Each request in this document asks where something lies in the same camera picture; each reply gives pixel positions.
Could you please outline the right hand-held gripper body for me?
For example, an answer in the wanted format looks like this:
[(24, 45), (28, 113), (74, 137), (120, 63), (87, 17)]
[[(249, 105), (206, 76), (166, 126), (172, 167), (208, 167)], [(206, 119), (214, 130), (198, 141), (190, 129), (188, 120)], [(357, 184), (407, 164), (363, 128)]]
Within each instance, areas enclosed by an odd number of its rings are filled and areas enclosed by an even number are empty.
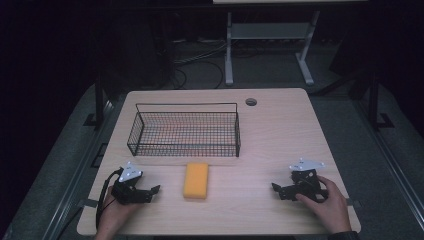
[(317, 177), (317, 170), (324, 168), (323, 162), (300, 158), (298, 163), (289, 166), (291, 179), (294, 183), (290, 199), (295, 201), (297, 194), (302, 194), (315, 202), (322, 202), (328, 198), (328, 192), (321, 188)]

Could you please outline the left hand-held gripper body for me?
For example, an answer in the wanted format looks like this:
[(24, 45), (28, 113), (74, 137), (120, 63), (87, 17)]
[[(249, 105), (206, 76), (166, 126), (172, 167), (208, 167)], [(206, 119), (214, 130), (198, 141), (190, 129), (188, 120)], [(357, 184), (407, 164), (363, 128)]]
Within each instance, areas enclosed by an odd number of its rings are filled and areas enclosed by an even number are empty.
[(148, 190), (136, 188), (138, 181), (143, 176), (143, 172), (131, 162), (122, 166), (120, 170), (120, 176), (112, 188), (112, 196), (122, 205), (144, 203), (144, 197), (149, 195), (147, 193)]

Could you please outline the person's left hand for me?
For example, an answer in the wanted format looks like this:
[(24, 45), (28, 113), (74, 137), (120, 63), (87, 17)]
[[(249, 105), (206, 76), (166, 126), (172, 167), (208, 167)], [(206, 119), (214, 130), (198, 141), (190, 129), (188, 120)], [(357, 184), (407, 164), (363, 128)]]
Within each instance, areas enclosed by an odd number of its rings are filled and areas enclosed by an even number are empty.
[(111, 191), (112, 187), (109, 187), (94, 240), (113, 240), (126, 222), (142, 208), (142, 204), (120, 204), (112, 196)]

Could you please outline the person's right hand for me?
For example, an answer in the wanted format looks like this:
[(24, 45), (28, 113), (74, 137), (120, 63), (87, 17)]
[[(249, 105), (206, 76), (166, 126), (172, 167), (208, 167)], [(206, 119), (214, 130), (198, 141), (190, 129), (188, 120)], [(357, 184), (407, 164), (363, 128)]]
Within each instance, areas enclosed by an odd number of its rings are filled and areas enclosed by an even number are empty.
[(323, 176), (318, 176), (318, 180), (325, 185), (328, 191), (328, 198), (324, 202), (315, 202), (302, 194), (296, 194), (296, 199), (319, 218), (330, 234), (351, 231), (346, 198), (333, 181)]

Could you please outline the yellow sponge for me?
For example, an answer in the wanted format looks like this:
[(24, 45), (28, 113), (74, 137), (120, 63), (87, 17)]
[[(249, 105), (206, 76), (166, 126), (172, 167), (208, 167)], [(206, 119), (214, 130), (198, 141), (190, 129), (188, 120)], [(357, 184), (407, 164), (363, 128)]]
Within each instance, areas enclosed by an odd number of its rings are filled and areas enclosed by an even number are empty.
[(185, 198), (205, 199), (207, 197), (209, 165), (188, 163), (183, 187)]

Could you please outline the black metal stand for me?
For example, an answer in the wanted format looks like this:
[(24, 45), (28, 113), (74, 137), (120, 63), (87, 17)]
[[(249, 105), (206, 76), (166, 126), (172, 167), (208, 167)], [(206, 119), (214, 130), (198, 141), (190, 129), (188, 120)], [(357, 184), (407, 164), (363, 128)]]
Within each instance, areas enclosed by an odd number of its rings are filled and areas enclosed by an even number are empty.
[(394, 124), (386, 113), (378, 112), (378, 98), (379, 98), (379, 82), (378, 76), (373, 73), (368, 81), (368, 122), (375, 131), (381, 128), (393, 128)]
[(109, 98), (104, 91), (104, 84), (101, 76), (97, 76), (94, 84), (95, 111), (89, 113), (84, 121), (84, 126), (93, 127), (98, 130), (105, 122), (107, 112), (112, 107)]

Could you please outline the white metal table frame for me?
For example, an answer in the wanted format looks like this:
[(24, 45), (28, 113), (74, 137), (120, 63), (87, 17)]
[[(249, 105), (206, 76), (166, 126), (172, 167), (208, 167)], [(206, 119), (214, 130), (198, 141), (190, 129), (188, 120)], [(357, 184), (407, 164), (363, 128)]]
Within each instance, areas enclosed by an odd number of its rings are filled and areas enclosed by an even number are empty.
[(224, 58), (225, 83), (228, 86), (234, 84), (232, 44), (237, 40), (303, 40), (304, 45), (300, 52), (295, 54), (297, 64), (305, 81), (305, 84), (315, 84), (306, 62), (307, 54), (316, 30), (319, 16), (324, 5), (335, 6), (337, 4), (356, 4), (366, 0), (213, 0), (217, 5), (231, 7), (270, 7), (276, 10), (278, 4), (282, 7), (311, 7), (311, 17), (304, 22), (265, 22), (265, 23), (235, 23), (233, 21), (234, 10), (227, 13), (226, 26), (226, 53)]

